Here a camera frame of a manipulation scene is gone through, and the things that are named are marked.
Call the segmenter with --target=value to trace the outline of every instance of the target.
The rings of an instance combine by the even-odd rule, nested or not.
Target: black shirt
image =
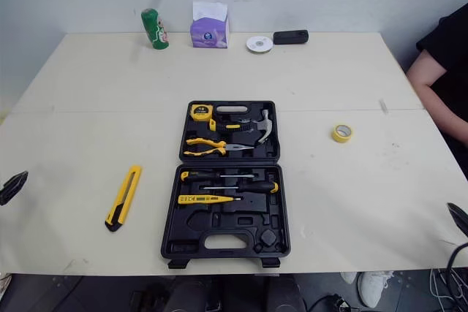
[[[420,51],[426,49],[447,70],[432,89],[458,117],[468,122],[468,4],[442,18],[438,27],[416,47]],[[458,140],[443,135],[468,177],[468,149]]]

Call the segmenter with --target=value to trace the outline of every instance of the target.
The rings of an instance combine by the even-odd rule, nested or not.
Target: table
[[[68,34],[0,127],[0,181],[29,170],[0,208],[0,271],[84,275],[304,273],[444,267],[466,238],[445,206],[468,183],[378,33],[310,33],[255,55],[188,34]],[[276,103],[291,254],[192,260],[160,254],[187,104]],[[337,123],[354,129],[338,144]],[[125,225],[104,226],[132,164],[143,173]],[[468,264],[460,254],[457,263]]]

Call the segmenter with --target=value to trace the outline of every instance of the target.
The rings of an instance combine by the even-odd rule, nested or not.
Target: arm
[[[427,50],[423,50],[409,68],[407,77],[435,124],[445,133],[468,145],[468,122],[455,115],[431,89],[431,85],[445,72],[444,67]]]

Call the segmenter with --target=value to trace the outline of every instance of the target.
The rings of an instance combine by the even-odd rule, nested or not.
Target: black tool case
[[[212,118],[219,124],[261,121],[263,110],[268,110],[272,130],[267,140],[257,141],[265,131],[213,132],[209,122],[194,121],[190,111],[194,104],[213,106]],[[238,112],[239,107],[246,111]],[[204,156],[188,156],[184,151],[201,152],[212,149],[208,145],[187,145],[186,141],[205,138],[228,144],[251,145],[255,148],[228,151],[225,156],[210,153]],[[263,267],[279,267],[279,257],[290,252],[290,236],[287,225],[286,197],[279,159],[278,123],[273,102],[191,102],[189,104],[180,159],[183,164],[175,171],[161,253],[171,259],[169,268],[185,268],[190,259],[238,258],[261,259]],[[182,181],[184,172],[218,172],[220,175],[254,175],[254,178],[214,178],[212,180]],[[203,186],[237,186],[252,181],[276,182],[277,192],[264,194],[236,189],[203,190]],[[178,204],[182,194],[210,194],[241,197],[240,201],[216,204]],[[205,240],[211,235],[235,235],[245,242],[245,248],[206,248]]]

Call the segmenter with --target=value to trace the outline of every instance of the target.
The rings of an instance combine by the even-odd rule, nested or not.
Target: cd
[[[247,39],[247,47],[253,53],[267,53],[273,47],[270,38],[264,36],[250,37]]]

